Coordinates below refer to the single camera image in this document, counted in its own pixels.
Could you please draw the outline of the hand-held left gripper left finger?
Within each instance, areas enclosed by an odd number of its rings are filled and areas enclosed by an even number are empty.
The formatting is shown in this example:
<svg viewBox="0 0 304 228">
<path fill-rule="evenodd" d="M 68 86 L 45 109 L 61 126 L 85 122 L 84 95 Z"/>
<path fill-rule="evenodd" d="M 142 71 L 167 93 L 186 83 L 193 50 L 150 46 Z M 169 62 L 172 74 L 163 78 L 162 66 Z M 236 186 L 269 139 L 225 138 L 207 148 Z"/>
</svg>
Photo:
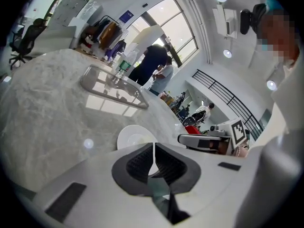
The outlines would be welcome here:
<svg viewBox="0 0 304 228">
<path fill-rule="evenodd" d="M 171 228 L 150 197 L 132 196 L 112 178 L 113 164 L 143 147 L 134 145 L 80 162 L 44 186 L 33 202 L 46 210 L 73 182 L 86 189 L 67 215 L 69 228 Z"/>
</svg>

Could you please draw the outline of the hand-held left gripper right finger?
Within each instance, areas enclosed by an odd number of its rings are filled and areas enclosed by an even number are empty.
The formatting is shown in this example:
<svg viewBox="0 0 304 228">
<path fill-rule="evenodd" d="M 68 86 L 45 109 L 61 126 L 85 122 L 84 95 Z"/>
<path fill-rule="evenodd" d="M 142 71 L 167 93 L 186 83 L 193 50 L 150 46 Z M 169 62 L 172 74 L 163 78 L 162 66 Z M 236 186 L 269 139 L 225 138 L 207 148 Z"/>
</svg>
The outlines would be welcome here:
<svg viewBox="0 0 304 228">
<path fill-rule="evenodd" d="M 259 163 L 259 148 L 245 158 L 209 154 L 173 145 L 155 145 L 156 163 L 173 157 L 187 171 L 170 185 L 176 225 L 235 225 Z"/>
</svg>

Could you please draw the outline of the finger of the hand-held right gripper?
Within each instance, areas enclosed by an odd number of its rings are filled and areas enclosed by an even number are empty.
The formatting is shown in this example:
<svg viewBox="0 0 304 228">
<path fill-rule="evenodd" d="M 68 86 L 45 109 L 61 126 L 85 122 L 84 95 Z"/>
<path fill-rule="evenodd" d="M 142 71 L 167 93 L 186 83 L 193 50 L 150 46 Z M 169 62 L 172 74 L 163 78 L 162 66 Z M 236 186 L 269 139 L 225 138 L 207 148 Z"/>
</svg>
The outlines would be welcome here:
<svg viewBox="0 0 304 228">
<path fill-rule="evenodd" d="M 187 149 L 199 152 L 218 152 L 221 138 L 199 134 L 180 134 L 178 142 L 185 145 Z"/>
</svg>

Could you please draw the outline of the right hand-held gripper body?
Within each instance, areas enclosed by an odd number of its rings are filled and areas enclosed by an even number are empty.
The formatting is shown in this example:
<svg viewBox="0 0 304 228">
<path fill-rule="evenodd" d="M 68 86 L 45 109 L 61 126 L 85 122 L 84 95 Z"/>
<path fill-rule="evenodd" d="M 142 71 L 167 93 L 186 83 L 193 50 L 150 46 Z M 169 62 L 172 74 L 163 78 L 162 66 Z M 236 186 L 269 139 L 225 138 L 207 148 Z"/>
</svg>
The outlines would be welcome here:
<svg viewBox="0 0 304 228">
<path fill-rule="evenodd" d="M 226 155 L 231 155 L 233 150 L 241 144 L 248 145 L 248 130 L 244 127 L 241 118 L 212 125 L 208 135 L 220 137 L 222 141 L 228 141 Z"/>
</svg>

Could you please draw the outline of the white round plate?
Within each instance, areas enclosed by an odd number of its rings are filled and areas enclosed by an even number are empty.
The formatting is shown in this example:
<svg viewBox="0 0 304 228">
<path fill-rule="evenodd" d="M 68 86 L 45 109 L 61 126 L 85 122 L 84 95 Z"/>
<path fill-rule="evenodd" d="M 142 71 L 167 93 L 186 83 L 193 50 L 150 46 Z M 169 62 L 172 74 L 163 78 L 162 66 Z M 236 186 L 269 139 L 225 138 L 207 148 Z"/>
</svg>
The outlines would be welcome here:
<svg viewBox="0 0 304 228">
<path fill-rule="evenodd" d="M 156 137 L 146 128 L 139 125 L 129 125 L 120 131 L 117 137 L 116 146 L 117 150 L 120 150 L 134 145 L 153 143 L 153 164 L 149 171 L 149 176 L 152 177 L 159 173 L 159 169 L 155 162 L 155 143 L 157 142 L 158 140 Z"/>
</svg>

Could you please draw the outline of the person's right hand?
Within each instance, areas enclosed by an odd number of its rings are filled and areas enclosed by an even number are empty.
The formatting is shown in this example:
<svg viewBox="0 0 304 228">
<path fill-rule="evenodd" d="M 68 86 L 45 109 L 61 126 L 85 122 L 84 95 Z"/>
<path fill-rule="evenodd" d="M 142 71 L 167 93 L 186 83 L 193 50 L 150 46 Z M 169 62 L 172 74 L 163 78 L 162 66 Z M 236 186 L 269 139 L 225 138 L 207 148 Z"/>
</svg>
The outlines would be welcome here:
<svg viewBox="0 0 304 228">
<path fill-rule="evenodd" d="M 248 154 L 248 150 L 248 145 L 244 143 L 236 147 L 231 155 L 235 157 L 245 158 Z"/>
</svg>

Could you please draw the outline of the black metal railing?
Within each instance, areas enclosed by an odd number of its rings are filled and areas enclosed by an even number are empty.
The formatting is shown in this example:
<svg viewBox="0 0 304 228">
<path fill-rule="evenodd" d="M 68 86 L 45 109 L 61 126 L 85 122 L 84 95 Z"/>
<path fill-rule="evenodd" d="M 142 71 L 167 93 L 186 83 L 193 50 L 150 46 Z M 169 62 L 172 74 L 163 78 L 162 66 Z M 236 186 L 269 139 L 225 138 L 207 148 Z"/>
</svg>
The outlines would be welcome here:
<svg viewBox="0 0 304 228">
<path fill-rule="evenodd" d="M 245 127 L 249 130 L 253 139 L 255 141 L 258 139 L 263 132 L 264 127 L 237 96 L 216 79 L 199 69 L 197 69 L 192 78 L 219 97 L 238 117 L 243 120 Z"/>
</svg>

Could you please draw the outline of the white ceiling air conditioner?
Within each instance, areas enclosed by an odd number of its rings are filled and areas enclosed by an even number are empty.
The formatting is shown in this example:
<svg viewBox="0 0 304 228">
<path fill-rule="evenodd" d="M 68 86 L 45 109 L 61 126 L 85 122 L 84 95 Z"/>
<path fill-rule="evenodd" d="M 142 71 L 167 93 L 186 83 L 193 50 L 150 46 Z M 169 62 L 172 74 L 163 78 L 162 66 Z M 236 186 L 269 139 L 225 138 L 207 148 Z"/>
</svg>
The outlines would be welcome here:
<svg viewBox="0 0 304 228">
<path fill-rule="evenodd" d="M 237 11 L 225 9 L 221 4 L 217 4 L 212 12 L 217 32 L 224 37 L 236 39 L 238 35 Z"/>
</svg>

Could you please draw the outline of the large arched window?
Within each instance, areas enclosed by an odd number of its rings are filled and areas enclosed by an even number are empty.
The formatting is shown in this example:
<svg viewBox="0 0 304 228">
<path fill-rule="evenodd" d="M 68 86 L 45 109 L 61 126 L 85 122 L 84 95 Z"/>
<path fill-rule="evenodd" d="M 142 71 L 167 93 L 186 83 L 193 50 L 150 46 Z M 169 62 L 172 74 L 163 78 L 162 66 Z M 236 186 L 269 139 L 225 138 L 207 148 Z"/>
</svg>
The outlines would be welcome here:
<svg viewBox="0 0 304 228">
<path fill-rule="evenodd" d="M 126 44 L 129 45 L 142 30 L 154 25 L 163 30 L 163 35 L 154 44 L 170 44 L 168 54 L 174 66 L 181 67 L 198 50 L 190 23 L 177 0 L 163 0 L 137 18 L 127 28 Z"/>
</svg>

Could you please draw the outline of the clothes rack with garments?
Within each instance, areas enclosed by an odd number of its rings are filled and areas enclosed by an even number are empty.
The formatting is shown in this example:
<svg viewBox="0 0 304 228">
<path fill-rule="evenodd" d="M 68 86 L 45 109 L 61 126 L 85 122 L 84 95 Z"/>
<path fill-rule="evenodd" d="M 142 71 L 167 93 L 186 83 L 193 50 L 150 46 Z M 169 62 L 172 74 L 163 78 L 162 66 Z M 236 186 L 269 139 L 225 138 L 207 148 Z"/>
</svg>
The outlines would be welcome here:
<svg viewBox="0 0 304 228">
<path fill-rule="evenodd" d="M 110 16 L 103 16 L 81 33 L 78 49 L 101 61 L 112 62 L 126 48 L 128 30 Z"/>
</svg>

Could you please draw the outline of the teal cap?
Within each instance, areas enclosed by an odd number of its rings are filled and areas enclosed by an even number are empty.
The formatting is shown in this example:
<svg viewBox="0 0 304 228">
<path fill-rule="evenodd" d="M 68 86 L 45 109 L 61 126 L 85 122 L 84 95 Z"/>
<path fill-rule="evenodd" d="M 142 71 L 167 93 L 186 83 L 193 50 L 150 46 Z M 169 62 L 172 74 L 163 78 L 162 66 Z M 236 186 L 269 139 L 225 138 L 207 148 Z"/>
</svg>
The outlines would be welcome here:
<svg viewBox="0 0 304 228">
<path fill-rule="evenodd" d="M 266 11 L 283 10 L 284 8 L 277 0 L 265 0 Z"/>
</svg>

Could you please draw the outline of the white foam board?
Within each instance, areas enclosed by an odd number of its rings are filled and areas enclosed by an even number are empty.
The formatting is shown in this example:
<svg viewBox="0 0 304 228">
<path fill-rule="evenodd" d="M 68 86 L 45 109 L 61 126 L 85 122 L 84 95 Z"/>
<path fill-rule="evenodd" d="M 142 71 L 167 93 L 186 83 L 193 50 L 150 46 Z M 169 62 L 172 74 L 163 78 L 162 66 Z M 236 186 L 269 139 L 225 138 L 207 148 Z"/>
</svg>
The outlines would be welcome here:
<svg viewBox="0 0 304 228">
<path fill-rule="evenodd" d="M 28 54 L 38 57 L 48 52 L 70 48 L 74 38 L 76 26 L 59 29 L 45 29 L 34 41 L 34 47 Z"/>
</svg>

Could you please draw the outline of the black office chair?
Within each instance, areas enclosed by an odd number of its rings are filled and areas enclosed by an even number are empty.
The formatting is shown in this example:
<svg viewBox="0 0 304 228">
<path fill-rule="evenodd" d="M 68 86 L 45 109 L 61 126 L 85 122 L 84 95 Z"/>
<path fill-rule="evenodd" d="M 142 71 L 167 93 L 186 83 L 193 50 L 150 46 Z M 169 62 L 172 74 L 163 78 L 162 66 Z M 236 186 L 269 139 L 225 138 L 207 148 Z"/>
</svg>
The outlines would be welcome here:
<svg viewBox="0 0 304 228">
<path fill-rule="evenodd" d="M 45 19 L 35 19 L 33 24 L 28 27 L 24 37 L 21 40 L 10 42 L 9 46 L 11 47 L 12 52 L 18 53 L 17 56 L 9 59 L 9 63 L 14 60 L 14 62 L 10 65 L 11 71 L 13 70 L 13 66 L 16 62 L 21 61 L 26 63 L 24 59 L 31 60 L 33 58 L 28 56 L 28 54 L 32 51 L 36 38 L 45 30 L 45 23 Z"/>
</svg>

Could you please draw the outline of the whiteboard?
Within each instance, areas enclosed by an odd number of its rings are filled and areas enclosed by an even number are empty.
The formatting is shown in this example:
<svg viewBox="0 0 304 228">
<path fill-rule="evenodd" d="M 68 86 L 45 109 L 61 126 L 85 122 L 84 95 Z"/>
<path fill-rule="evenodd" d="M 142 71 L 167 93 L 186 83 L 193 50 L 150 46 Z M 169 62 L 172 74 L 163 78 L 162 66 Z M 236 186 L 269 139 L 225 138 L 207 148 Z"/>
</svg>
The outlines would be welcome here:
<svg viewBox="0 0 304 228">
<path fill-rule="evenodd" d="M 48 27 L 50 29 L 67 27 L 72 18 L 76 17 L 86 4 L 86 0 L 62 0 L 55 8 Z"/>
</svg>

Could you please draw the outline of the blue wall sign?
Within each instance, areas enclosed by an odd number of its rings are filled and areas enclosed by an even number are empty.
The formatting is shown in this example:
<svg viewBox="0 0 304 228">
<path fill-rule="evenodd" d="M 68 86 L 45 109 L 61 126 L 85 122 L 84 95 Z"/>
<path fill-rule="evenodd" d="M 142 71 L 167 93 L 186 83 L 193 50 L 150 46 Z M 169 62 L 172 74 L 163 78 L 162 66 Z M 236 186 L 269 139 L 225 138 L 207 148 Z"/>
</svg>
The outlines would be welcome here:
<svg viewBox="0 0 304 228">
<path fill-rule="evenodd" d="M 127 23 L 134 15 L 129 11 L 127 10 L 123 15 L 121 15 L 119 17 L 119 20 L 122 22 L 122 23 Z"/>
</svg>

